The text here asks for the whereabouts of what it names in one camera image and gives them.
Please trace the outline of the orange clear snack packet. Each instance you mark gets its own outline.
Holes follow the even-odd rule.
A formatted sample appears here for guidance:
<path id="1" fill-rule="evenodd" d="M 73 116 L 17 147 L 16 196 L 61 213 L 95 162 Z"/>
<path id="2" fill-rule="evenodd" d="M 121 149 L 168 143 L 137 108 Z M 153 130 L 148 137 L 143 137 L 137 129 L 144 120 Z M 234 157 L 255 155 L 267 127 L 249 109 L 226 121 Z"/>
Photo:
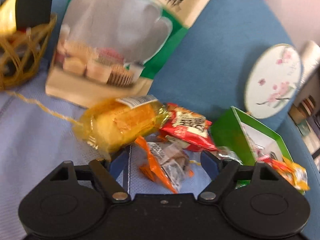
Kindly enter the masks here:
<path id="1" fill-rule="evenodd" d="M 194 175 L 189 157 L 178 144 L 150 142 L 141 136 L 135 144 L 146 153 L 146 161 L 139 167 L 140 172 L 172 193 L 179 193 L 183 181 Z"/>

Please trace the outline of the round floral fan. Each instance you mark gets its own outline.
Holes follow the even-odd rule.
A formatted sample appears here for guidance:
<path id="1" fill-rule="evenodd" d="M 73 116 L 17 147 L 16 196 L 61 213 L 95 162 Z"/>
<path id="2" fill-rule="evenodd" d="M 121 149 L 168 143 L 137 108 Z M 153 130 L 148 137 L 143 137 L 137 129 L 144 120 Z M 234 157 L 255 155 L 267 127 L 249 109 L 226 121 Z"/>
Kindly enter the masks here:
<path id="1" fill-rule="evenodd" d="M 256 119 L 278 114 L 297 91 L 302 71 L 299 53 L 293 46 L 281 43 L 268 48 L 248 76 L 244 90 L 246 111 Z"/>

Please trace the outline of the striped ceramic vase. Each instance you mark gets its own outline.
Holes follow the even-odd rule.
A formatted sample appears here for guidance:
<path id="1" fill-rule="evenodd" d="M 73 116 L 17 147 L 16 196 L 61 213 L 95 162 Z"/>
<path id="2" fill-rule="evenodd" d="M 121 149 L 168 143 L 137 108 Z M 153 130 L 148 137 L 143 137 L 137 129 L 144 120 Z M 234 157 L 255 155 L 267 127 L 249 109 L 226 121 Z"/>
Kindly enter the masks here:
<path id="1" fill-rule="evenodd" d="M 315 107 L 316 107 L 316 102 L 311 95 L 303 99 L 298 106 L 299 110 L 302 113 L 304 113 L 306 116 L 312 116 L 315 110 Z"/>

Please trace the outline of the black gold small box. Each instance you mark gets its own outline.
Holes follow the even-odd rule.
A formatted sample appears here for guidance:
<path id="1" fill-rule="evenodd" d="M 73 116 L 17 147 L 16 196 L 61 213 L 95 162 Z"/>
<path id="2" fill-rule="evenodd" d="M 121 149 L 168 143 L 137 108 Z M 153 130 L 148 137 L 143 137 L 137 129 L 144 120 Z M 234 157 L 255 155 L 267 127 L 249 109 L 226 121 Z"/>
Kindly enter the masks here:
<path id="1" fill-rule="evenodd" d="M 1 4 L 1 35 L 49 23 L 51 8 L 52 0 L 5 0 Z"/>

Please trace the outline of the yellow orange snack packet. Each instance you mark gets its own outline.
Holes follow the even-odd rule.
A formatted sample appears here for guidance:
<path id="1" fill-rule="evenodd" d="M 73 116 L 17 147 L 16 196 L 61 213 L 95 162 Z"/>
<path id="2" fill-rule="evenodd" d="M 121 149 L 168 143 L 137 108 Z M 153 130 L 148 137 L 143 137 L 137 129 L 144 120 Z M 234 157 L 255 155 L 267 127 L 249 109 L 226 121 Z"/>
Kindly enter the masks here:
<path id="1" fill-rule="evenodd" d="M 299 164 L 294 163 L 285 157 L 283 157 L 283 161 L 268 158 L 264 160 L 264 162 L 276 170 L 295 189 L 299 191 L 310 190 L 307 171 Z"/>

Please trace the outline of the red white snack packet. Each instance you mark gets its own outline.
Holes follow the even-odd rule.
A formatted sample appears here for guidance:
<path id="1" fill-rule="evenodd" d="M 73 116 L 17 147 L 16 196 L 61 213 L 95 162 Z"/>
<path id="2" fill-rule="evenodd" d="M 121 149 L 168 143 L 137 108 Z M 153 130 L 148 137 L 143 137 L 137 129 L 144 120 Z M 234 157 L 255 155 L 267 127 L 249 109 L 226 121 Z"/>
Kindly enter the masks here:
<path id="1" fill-rule="evenodd" d="M 209 128 L 212 122 L 205 116 L 181 107 L 175 103 L 167 103 L 168 121 L 159 129 L 161 138 L 176 142 L 185 150 L 193 152 L 217 151 Z"/>

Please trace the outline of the black metal shelf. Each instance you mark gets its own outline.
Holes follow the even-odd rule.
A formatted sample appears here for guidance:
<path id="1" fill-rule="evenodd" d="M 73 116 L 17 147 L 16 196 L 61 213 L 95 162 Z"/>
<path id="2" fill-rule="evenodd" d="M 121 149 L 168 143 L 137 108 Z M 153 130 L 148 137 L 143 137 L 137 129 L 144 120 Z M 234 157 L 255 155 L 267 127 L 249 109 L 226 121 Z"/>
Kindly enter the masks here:
<path id="1" fill-rule="evenodd" d="M 312 96 L 316 102 L 312 116 L 306 116 L 298 106 L 300 102 Z M 317 70 L 294 101 L 289 115 L 295 122 L 304 144 L 307 146 L 315 163 L 319 164 L 319 70 Z"/>

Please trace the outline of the large beige cereal snack bag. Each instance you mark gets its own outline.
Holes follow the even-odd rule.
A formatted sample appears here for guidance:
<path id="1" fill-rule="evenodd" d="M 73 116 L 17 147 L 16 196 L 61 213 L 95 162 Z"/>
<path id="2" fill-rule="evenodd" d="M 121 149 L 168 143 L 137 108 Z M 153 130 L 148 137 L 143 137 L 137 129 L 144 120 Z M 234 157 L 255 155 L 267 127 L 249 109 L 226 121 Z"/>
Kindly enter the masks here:
<path id="1" fill-rule="evenodd" d="M 91 107 L 144 96 L 210 0 L 69 0 L 48 95 Z"/>

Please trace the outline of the green cardboard box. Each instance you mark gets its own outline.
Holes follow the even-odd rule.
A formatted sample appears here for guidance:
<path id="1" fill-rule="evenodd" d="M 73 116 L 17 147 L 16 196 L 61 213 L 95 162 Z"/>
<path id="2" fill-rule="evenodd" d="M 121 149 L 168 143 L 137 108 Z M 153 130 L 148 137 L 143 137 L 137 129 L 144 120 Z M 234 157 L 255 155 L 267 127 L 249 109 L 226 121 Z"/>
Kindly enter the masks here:
<path id="1" fill-rule="evenodd" d="M 294 162 L 278 133 L 234 106 L 212 124 L 210 132 L 215 145 L 234 152 L 243 165 L 268 158 L 283 161 L 283 157 Z"/>

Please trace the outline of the yellow cake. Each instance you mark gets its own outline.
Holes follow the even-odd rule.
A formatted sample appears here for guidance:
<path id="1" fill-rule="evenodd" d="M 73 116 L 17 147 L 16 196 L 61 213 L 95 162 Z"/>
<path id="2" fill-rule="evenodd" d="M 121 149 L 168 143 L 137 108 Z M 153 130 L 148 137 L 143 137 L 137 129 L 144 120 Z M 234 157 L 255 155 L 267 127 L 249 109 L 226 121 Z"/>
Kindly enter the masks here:
<path id="1" fill-rule="evenodd" d="M 167 107 L 152 95 L 112 98 L 87 109 L 73 132 L 110 161 L 137 137 L 159 130 L 169 116 Z"/>

